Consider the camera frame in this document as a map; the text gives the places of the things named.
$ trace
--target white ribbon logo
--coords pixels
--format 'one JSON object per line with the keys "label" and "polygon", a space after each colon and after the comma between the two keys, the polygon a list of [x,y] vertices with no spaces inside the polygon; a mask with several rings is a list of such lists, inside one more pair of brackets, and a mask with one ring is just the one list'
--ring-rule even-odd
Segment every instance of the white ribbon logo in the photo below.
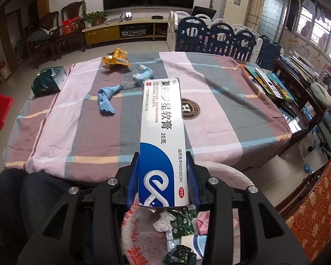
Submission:
{"label": "white ribbon logo", "polygon": [[144,206],[150,206],[151,202],[157,198],[160,202],[162,202],[163,207],[169,207],[169,203],[167,199],[165,199],[156,189],[154,189],[150,184],[150,179],[152,176],[160,176],[162,178],[162,183],[158,180],[153,180],[154,184],[161,190],[164,191],[169,184],[168,176],[161,170],[151,170],[144,177],[144,185],[145,188],[151,193],[151,195],[145,200]]}

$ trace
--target glass block wall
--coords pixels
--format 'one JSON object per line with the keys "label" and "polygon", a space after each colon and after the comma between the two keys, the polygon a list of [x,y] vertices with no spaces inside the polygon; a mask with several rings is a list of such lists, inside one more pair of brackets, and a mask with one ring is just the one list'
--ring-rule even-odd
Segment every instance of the glass block wall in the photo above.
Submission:
{"label": "glass block wall", "polygon": [[265,0],[258,32],[271,42],[278,42],[283,31],[288,0]]}

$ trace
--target metal screw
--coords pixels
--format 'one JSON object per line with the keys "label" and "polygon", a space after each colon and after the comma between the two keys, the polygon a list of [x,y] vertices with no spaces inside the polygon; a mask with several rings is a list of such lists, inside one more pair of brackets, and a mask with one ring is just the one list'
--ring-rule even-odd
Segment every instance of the metal screw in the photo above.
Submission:
{"label": "metal screw", "polygon": [[212,185],[215,185],[219,182],[218,178],[215,177],[210,177],[209,178],[209,183],[211,183]]}
{"label": "metal screw", "polygon": [[256,186],[249,186],[248,188],[249,192],[250,193],[258,193],[259,192],[259,189],[256,187]]}
{"label": "metal screw", "polygon": [[69,189],[69,193],[70,194],[76,194],[78,192],[78,187],[71,187],[70,189]]}
{"label": "metal screw", "polygon": [[110,178],[107,182],[109,185],[116,185],[118,183],[118,180],[116,178]]}

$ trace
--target person's leg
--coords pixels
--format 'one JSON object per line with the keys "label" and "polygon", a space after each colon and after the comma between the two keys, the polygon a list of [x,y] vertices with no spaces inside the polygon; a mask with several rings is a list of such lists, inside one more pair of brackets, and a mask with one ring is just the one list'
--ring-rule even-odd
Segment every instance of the person's leg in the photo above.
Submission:
{"label": "person's leg", "polygon": [[28,240],[20,207],[21,186],[27,175],[16,168],[0,173],[0,235],[4,248],[14,260]]}
{"label": "person's leg", "polygon": [[25,178],[21,188],[20,203],[28,237],[72,186],[74,184],[71,182],[43,172],[34,172]]}

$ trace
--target orange floral upholstery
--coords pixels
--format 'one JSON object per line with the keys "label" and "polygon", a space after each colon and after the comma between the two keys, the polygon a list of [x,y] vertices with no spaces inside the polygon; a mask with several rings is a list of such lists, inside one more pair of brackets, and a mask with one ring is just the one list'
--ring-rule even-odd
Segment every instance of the orange floral upholstery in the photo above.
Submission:
{"label": "orange floral upholstery", "polygon": [[331,160],[286,223],[312,262],[331,237]]}

